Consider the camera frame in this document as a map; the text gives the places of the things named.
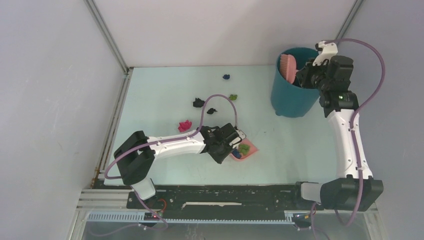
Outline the pink plastic hand brush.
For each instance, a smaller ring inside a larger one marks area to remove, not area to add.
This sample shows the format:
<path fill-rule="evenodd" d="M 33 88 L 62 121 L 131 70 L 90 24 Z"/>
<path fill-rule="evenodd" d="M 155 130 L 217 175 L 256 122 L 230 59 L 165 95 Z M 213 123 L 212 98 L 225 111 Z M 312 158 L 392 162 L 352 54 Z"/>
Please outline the pink plastic hand brush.
<path fill-rule="evenodd" d="M 279 72 L 281 76 L 290 84 L 293 84 L 297 73 L 296 59 L 291 54 L 282 54 L 279 61 Z"/>

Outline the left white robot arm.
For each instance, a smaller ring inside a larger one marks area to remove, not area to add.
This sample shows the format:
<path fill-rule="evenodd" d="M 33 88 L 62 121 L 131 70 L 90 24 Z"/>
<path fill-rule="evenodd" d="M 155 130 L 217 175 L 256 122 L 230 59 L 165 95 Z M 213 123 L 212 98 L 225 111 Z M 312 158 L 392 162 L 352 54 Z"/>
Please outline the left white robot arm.
<path fill-rule="evenodd" d="M 138 195 L 145 208 L 153 208 L 158 194 L 148 173 L 153 163 L 186 154 L 209 154 L 218 164 L 229 156 L 246 138 L 246 134 L 227 123 L 222 127 L 201 126 L 187 133 L 167 136 L 146 136 L 142 130 L 134 132 L 113 154 L 119 178 Z"/>

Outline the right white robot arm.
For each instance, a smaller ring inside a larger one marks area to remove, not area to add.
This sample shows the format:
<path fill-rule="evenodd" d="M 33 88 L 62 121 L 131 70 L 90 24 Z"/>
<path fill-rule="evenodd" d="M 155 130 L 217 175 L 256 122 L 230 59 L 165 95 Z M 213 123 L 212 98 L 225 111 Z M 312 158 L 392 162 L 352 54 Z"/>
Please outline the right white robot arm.
<path fill-rule="evenodd" d="M 357 95 L 349 90 L 353 60 L 335 55 L 315 63 L 310 58 L 296 73 L 304 89 L 319 92 L 319 104 L 333 131 L 336 178 L 326 183 L 297 182 L 291 204 L 304 209 L 316 202 L 327 210 L 365 212 L 383 193 L 381 180 L 374 179 L 368 166 L 359 131 Z"/>

